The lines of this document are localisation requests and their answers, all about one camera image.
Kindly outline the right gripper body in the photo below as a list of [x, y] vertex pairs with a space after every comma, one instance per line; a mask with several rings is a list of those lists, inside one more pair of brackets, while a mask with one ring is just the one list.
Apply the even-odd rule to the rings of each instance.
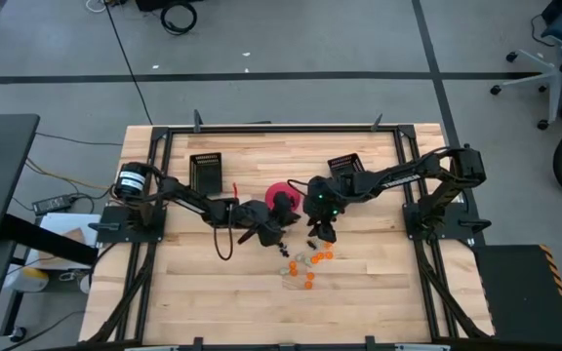
[[335, 222], [340, 210], [335, 207], [314, 207], [307, 210], [308, 226]]

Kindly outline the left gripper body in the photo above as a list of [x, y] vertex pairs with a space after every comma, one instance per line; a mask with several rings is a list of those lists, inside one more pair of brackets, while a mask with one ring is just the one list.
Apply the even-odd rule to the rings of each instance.
[[235, 227], [246, 229], [238, 239], [238, 245], [258, 235], [263, 247], [277, 246], [284, 234], [278, 221], [271, 216], [267, 204], [259, 200], [245, 202], [235, 209]]

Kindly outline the black plastic slotted basket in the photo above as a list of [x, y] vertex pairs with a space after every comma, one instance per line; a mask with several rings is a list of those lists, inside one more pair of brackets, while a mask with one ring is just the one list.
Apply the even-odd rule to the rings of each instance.
[[205, 153], [189, 157], [189, 186], [203, 195], [222, 193], [221, 154]]
[[327, 161], [332, 177], [364, 172], [364, 166], [357, 153], [336, 157]]

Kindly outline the pink plastic bowl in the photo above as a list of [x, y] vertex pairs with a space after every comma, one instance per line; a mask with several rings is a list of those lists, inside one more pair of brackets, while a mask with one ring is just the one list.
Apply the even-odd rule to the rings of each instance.
[[264, 200], [271, 210], [275, 207], [274, 199], [278, 194], [282, 194], [289, 199], [290, 208], [293, 212], [299, 208], [301, 204], [301, 194], [299, 191], [290, 186], [287, 182], [277, 182], [266, 190], [264, 196]]

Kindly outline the black platform with hazard stripe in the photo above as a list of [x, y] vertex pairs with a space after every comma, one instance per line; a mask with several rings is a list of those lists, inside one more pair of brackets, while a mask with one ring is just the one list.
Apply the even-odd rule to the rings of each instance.
[[475, 251], [495, 337], [562, 346], [562, 279], [545, 245]]

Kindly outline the white flat box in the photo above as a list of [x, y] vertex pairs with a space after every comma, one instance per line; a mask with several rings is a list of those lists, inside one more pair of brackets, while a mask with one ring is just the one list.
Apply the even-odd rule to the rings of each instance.
[[[72, 239], [76, 242], [95, 248], [97, 246], [97, 231], [89, 224], [100, 221], [99, 214], [46, 214], [40, 226], [58, 235]], [[32, 267], [42, 270], [69, 270], [88, 269], [89, 265], [54, 257], [49, 253], [31, 250], [27, 257], [28, 261], [37, 260]]]

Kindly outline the black power adapter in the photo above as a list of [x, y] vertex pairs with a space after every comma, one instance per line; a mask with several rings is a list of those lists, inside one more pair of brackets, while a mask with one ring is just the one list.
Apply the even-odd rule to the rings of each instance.
[[73, 195], [59, 195], [39, 200], [31, 204], [31, 209], [37, 216], [70, 210], [75, 202]]

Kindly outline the black desk foot beam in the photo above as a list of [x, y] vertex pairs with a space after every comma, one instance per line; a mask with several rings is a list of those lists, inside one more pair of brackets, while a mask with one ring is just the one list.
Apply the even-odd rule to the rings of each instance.
[[0, 239], [80, 264], [92, 265], [99, 250], [61, 236], [12, 214], [5, 214], [0, 224]]

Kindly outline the black equipment box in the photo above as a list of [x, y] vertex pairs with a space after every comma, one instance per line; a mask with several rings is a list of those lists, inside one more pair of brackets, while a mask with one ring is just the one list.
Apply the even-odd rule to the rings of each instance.
[[198, 2], [202, 0], [134, 0], [141, 12], [153, 12], [173, 3]]

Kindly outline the yellow white bottle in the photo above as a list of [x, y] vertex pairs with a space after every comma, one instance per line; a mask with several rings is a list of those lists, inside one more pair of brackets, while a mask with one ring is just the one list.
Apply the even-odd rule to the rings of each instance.
[[38, 293], [49, 283], [49, 275], [32, 267], [19, 267], [10, 272], [3, 287], [22, 293]]

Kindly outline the blue white office chair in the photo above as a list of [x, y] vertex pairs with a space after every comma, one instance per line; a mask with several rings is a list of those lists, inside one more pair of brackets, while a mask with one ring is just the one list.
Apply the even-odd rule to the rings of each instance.
[[545, 29], [540, 35], [540, 40], [548, 38], [552, 41], [552, 46], [556, 50], [555, 62], [545, 60], [540, 54], [533, 55], [521, 49], [509, 52], [505, 57], [506, 61], [514, 62], [519, 57], [523, 57], [537, 64], [542, 72], [499, 83], [490, 89], [490, 94], [497, 96], [503, 89], [518, 85], [537, 85], [541, 93], [548, 92], [548, 117], [540, 119], [537, 123], [537, 128], [544, 131], [558, 116], [562, 94], [562, 0], [552, 0], [541, 13], [541, 18], [545, 23]]

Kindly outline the black aluminium rig frame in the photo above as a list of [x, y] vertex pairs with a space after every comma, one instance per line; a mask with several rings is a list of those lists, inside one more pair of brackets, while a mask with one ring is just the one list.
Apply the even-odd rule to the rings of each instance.
[[[369, 170], [409, 156], [409, 143], [392, 126], [366, 125], [206, 126], [183, 129], [158, 141], [148, 126], [128, 128], [122, 162], [152, 160], [187, 180], [189, 157], [219, 152], [223, 192], [235, 182], [243, 201], [262, 199], [273, 183], [306, 181], [328, 173], [327, 161], [357, 153]], [[337, 242], [324, 259], [280, 275], [289, 259], [257, 239], [236, 244], [231, 260], [225, 231], [214, 231], [180, 206], [167, 210], [166, 234], [154, 260], [142, 340], [147, 345], [262, 346], [306, 351], [326, 343], [361, 344], [430, 338], [415, 249], [404, 231], [405, 193], [394, 188], [369, 203], [348, 208], [336, 222]], [[307, 273], [313, 273], [308, 290]]]

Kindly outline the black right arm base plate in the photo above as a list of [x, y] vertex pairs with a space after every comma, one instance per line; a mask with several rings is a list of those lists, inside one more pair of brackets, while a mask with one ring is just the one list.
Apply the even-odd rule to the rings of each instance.
[[412, 240], [450, 239], [472, 240], [477, 233], [489, 227], [492, 222], [481, 219], [466, 209], [464, 203], [451, 203], [445, 213], [438, 217], [421, 217], [417, 203], [403, 206], [407, 235]]

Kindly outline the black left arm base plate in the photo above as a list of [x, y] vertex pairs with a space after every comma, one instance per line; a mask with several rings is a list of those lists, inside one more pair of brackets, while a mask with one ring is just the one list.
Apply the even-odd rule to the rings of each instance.
[[167, 210], [144, 204], [141, 207], [109, 206], [100, 221], [90, 227], [102, 243], [158, 243], [163, 240]]

